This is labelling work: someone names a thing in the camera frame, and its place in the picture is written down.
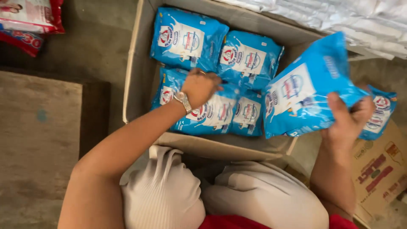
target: watch band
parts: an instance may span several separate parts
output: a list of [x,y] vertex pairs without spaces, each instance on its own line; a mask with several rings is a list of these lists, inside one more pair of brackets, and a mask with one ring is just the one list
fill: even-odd
[[174,98],[175,98],[176,100],[180,101],[180,102],[184,105],[184,108],[185,108],[185,110],[186,110],[186,114],[187,114],[187,115],[192,112],[192,107],[191,107],[191,105],[189,104],[188,97],[186,96],[185,93],[183,93],[183,92],[177,92],[177,93],[174,95]]

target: concrete floor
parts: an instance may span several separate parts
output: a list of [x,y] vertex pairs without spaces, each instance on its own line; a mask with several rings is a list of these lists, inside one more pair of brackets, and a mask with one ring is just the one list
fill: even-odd
[[[66,1],[62,7],[66,34],[49,37],[37,58],[1,43],[0,65],[110,82],[109,131],[113,132],[124,125],[125,72],[136,5],[137,0]],[[373,59],[353,62],[351,66],[355,81],[399,94],[393,119],[407,134],[407,120],[403,118],[407,115],[405,63],[399,59]],[[319,134],[310,133],[302,136],[294,148],[290,160],[298,163],[305,175],[311,173],[319,143]],[[142,168],[146,161],[144,154],[132,168]],[[0,228],[56,228],[62,201],[21,199],[18,204],[21,211],[17,215],[9,211],[10,206],[0,205]]]

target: brown cardboard box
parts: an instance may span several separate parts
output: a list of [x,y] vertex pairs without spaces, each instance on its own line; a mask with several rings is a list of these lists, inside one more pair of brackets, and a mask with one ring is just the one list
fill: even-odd
[[[227,24],[231,29],[271,37],[285,46],[279,70],[295,60],[320,34],[285,24],[240,7],[211,0],[139,0],[127,63],[123,121],[128,123],[147,113],[159,84],[159,63],[149,57],[155,13],[158,7],[177,7],[201,13]],[[157,144],[178,148],[196,156],[232,161],[267,160],[290,154],[296,139],[277,136],[241,137],[232,134],[193,137],[164,133]]]
[[386,218],[389,203],[407,188],[407,141],[390,120],[379,139],[358,140],[353,156],[356,219],[370,225]]

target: person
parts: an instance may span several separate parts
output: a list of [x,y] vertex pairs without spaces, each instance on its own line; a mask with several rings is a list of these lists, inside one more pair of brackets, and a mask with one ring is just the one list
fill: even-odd
[[[220,78],[196,68],[177,99],[115,131],[75,165],[63,201],[59,229],[350,229],[356,197],[351,149],[373,113],[370,97],[349,113],[328,94],[335,123],[322,130],[311,189],[269,162],[231,163],[201,193],[200,180],[181,162],[182,152],[151,146],[177,120],[210,99]],[[144,171],[122,174],[149,148]]]

